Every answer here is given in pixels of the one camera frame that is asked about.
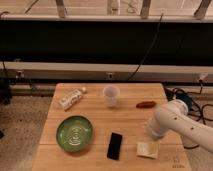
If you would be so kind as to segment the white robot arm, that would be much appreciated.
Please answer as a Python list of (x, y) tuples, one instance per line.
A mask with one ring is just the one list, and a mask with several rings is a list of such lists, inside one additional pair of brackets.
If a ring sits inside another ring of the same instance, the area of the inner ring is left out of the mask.
[(213, 128), (190, 119), (187, 114), (188, 106), (182, 100), (157, 105), (146, 131), (153, 140), (159, 140), (172, 130), (213, 153)]

